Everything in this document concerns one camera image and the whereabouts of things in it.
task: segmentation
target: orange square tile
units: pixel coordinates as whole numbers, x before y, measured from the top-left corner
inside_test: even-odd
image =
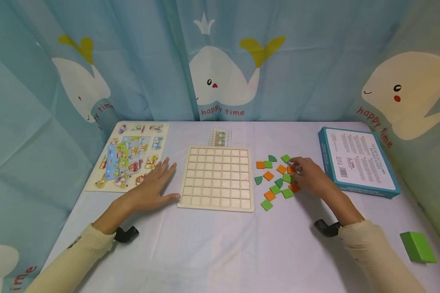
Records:
[[[288,188],[294,193],[300,191],[300,186],[296,182],[293,182]]]
[[[290,174],[290,173],[292,173],[292,172],[296,172],[296,171],[297,171],[297,169],[296,169],[295,167],[287,166],[287,173],[288,173],[288,174]]]
[[[264,193],[264,196],[267,198],[268,201],[272,201],[275,198],[275,194],[272,191],[267,191]]]
[[[266,165],[264,162],[256,162],[256,168],[257,169],[266,169]]]
[[[280,165],[280,166],[277,168],[277,170],[278,170],[280,173],[282,173],[282,174],[284,174],[285,172],[287,172],[287,168],[285,168],[285,167],[282,166],[282,165]]]
[[[267,179],[267,181],[272,180],[272,178],[274,178],[274,175],[272,173],[270,173],[269,171],[267,171],[266,173],[264,173],[264,178]]]

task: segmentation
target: white table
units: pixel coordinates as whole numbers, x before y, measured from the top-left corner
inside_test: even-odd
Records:
[[[359,122],[172,122],[164,156],[178,163],[166,193],[179,192],[190,145],[207,145],[211,129],[232,129],[232,146],[248,147],[252,159],[269,154],[310,157],[322,166],[318,131],[323,127],[368,131]],[[264,170],[254,169],[254,176]],[[427,292],[440,293],[440,238],[409,191],[393,200],[347,194],[360,212],[381,225],[391,246]],[[270,184],[254,188],[255,212],[179,209],[138,214],[125,223],[140,235],[131,244],[116,244],[87,275],[81,292],[369,292],[356,262],[338,237],[325,238],[313,223],[335,222],[319,199],[301,191],[278,197],[265,212],[260,203]],[[82,192],[45,266],[121,194]],[[423,232],[438,263],[412,263],[399,234]]]

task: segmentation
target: blue box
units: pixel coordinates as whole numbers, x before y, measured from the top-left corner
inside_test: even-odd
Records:
[[[318,138],[324,171],[340,190],[386,198],[401,193],[375,133],[323,127]]]

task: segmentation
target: barcode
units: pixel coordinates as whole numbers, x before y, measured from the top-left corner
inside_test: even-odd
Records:
[[[339,172],[341,173],[342,177],[346,177],[347,178],[347,169],[346,168],[339,167]]]

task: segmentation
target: whale curtain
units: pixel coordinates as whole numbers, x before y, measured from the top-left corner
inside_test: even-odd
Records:
[[[0,292],[120,120],[362,121],[440,234],[440,0],[0,0]]]

